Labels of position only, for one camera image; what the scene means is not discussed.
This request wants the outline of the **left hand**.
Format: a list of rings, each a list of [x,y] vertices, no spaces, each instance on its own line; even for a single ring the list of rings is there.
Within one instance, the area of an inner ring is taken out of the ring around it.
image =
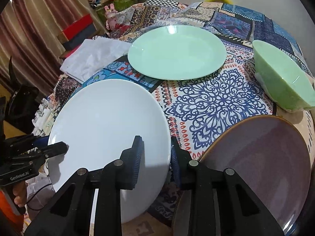
[[[24,207],[27,202],[27,185],[25,181],[17,183],[13,187],[14,203],[18,207]]]

